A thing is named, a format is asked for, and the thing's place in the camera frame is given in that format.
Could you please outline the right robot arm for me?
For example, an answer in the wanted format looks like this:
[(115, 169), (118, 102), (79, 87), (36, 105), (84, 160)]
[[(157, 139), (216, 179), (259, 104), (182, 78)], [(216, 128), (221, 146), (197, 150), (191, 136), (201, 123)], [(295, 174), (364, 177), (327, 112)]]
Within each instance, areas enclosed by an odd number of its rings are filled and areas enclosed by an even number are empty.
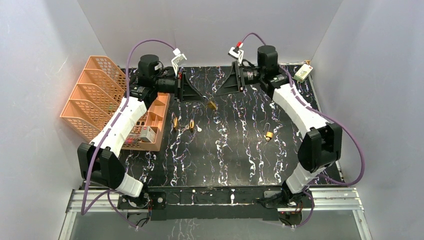
[(244, 59), (239, 42), (228, 51), (235, 60), (231, 71), (216, 91), (217, 96), (241, 93), (247, 85), (259, 84), (261, 89), (280, 106), (297, 126), (302, 142), (297, 152), (298, 164), (282, 183), (281, 192), (264, 197), (270, 202), (295, 207), (307, 194), (308, 185), (327, 167), (341, 157), (342, 127), (329, 122), (304, 101), (286, 67), (278, 64), (278, 52), (272, 45), (257, 49), (257, 64)]

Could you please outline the medium brass padlock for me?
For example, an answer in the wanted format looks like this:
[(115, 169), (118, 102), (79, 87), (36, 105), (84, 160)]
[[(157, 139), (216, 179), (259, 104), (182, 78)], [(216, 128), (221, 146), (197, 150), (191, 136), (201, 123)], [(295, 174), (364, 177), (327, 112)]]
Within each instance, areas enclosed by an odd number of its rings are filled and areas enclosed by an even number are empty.
[(195, 131), (195, 121), (194, 121), (194, 119), (191, 119), (189, 121), (188, 129), (190, 130), (191, 133), (193, 133)]

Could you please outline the large brass padlock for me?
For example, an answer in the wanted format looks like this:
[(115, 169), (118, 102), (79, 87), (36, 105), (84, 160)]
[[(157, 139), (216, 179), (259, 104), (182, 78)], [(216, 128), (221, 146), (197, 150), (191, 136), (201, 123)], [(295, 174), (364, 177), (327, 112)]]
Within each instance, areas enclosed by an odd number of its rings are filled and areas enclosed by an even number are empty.
[(172, 131), (176, 132), (179, 129), (179, 117), (176, 114), (172, 114)]

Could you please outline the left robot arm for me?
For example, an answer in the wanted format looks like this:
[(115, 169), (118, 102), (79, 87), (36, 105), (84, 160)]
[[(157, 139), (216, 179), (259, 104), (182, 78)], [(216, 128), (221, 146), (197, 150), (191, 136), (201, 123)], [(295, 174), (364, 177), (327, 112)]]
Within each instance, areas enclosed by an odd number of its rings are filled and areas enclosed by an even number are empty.
[(173, 94), (178, 102), (202, 102), (204, 96), (179, 68), (187, 58), (183, 53), (175, 54), (171, 66), (161, 68), (157, 55), (140, 57), (138, 68), (129, 78), (129, 90), (106, 126), (90, 143), (81, 143), (77, 157), (81, 176), (87, 182), (116, 190), (130, 197), (137, 208), (149, 203), (147, 186), (128, 175), (118, 157), (121, 149), (139, 119), (149, 110), (159, 93)]

